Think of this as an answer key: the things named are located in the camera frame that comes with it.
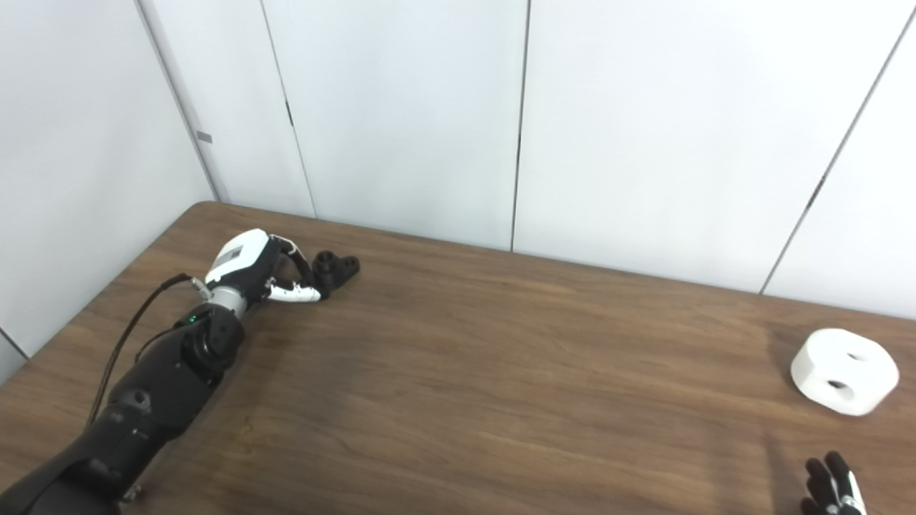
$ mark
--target black robotic forearm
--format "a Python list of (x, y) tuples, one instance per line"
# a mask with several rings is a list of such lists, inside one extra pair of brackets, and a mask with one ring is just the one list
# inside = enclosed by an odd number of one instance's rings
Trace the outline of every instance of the black robotic forearm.
[(120, 513), (118, 501), (188, 429), (234, 363), (245, 337), (237, 314), (206, 302), (176, 323), (114, 385), (76, 441), (0, 494), (0, 515)]
[[(281, 257), (292, 262), (299, 281), (274, 277)], [(323, 301), (359, 272), (359, 259), (323, 251), (314, 267), (295, 243), (261, 229), (229, 240), (206, 285), (198, 281), (208, 300), (153, 343), (75, 442), (0, 494), (0, 515), (120, 513), (118, 502), (163, 445), (188, 429), (235, 362), (248, 308), (263, 300)]]

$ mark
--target robotic hand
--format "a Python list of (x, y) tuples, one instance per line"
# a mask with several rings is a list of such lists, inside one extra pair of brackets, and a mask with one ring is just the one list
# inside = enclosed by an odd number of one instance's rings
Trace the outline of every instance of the robotic hand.
[[(274, 277), (281, 257), (299, 281)], [(260, 229), (230, 240), (205, 284), (192, 279), (204, 302), (153, 341), (69, 447), (0, 494), (0, 515), (119, 514), (149, 462), (191, 425), (234, 363), (245, 312), (263, 300), (323, 301), (359, 271), (355, 257), (328, 251), (312, 265), (296, 244)]]
[(801, 502), (804, 515), (867, 515), (856, 475), (836, 451), (821, 460), (811, 458), (808, 469), (809, 498)]

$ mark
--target black cable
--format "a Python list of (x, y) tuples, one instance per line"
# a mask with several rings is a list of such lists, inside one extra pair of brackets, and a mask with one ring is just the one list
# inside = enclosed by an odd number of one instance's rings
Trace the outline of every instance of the black cable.
[(163, 282), (156, 288), (150, 295), (147, 297), (146, 301), (143, 302), (143, 305), (140, 306), (140, 309), (134, 313), (134, 318), (130, 319), (130, 323), (127, 324), (124, 332), (121, 333), (121, 337), (118, 339), (117, 343), (114, 344), (114, 349), (112, 349), (111, 356), (108, 357), (108, 364), (105, 365), (105, 370), (102, 373), (102, 382), (99, 384), (99, 390), (95, 393), (95, 400), (93, 401), (93, 407), (89, 410), (89, 419), (86, 421), (86, 427), (95, 422), (95, 417), (99, 414), (99, 407), (102, 405), (102, 398), (105, 394), (105, 389), (108, 387), (108, 379), (112, 376), (112, 370), (115, 369), (115, 361), (117, 361), (118, 355), (121, 353), (121, 348), (124, 347), (124, 343), (127, 341), (127, 337), (130, 336), (130, 332), (134, 330), (134, 326), (137, 322), (140, 321), (140, 317), (143, 316), (143, 313), (149, 307), (149, 304), (165, 290), (168, 290), (172, 286), (186, 280), (191, 280), (191, 276), (188, 274), (178, 274), (177, 276)]
[(155, 336), (148, 339), (144, 344), (140, 346), (140, 350), (136, 351), (136, 355), (134, 356), (134, 363), (137, 363), (138, 361), (140, 361), (140, 357), (143, 355), (143, 351), (147, 350), (147, 347), (149, 347), (150, 344), (158, 340), (160, 336), (163, 336), (166, 333), (171, 333), (175, 329), (176, 329), (175, 327), (170, 327), (169, 329), (166, 329), (165, 331), (159, 331), (158, 333), (156, 333)]

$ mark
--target wooden table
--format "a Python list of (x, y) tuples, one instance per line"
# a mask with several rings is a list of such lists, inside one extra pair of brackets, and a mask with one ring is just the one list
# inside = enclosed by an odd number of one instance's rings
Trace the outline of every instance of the wooden table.
[[(81, 430), (114, 341), (180, 271), (261, 227), (363, 270), (246, 322), (229, 378), (126, 514), (796, 514), (830, 449), (872, 515), (916, 506), (916, 323), (216, 203), (192, 207), (0, 389), (0, 488)], [(197, 302), (153, 304), (139, 342)], [(858, 419), (788, 382), (813, 330), (885, 345)]]

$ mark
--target white wall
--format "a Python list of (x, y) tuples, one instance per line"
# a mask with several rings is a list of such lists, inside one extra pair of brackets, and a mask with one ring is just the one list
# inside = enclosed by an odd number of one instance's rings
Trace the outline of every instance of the white wall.
[(19, 354), (9, 343), (9, 340), (0, 333), (0, 384), (3, 384), (14, 372), (26, 363), (25, 358)]
[(766, 293), (916, 318), (913, 26)]
[(224, 202), (314, 216), (257, 0), (140, 0)]
[(0, 326), (32, 355), (212, 194), (132, 2), (0, 3), (0, 70)]
[(508, 249), (525, 0), (264, 5), (317, 215)]
[(515, 249), (759, 291), (912, 0), (534, 0)]

